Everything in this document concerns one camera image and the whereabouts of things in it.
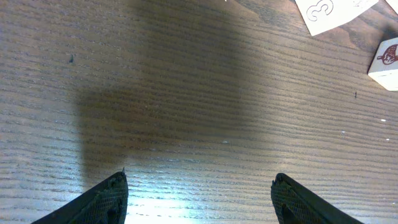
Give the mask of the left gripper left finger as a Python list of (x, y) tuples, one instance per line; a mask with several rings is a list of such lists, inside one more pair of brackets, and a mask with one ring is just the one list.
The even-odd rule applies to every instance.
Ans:
[(122, 170), (32, 224), (124, 224), (128, 195)]

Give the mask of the white block red side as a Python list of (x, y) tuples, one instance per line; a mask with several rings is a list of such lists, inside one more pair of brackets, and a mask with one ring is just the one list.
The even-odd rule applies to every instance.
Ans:
[(295, 0), (311, 36), (352, 21), (378, 0)]

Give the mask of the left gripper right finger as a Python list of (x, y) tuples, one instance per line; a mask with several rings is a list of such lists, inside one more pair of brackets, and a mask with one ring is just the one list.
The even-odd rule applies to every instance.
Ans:
[(280, 224), (362, 224), (284, 173), (272, 181), (271, 199)]

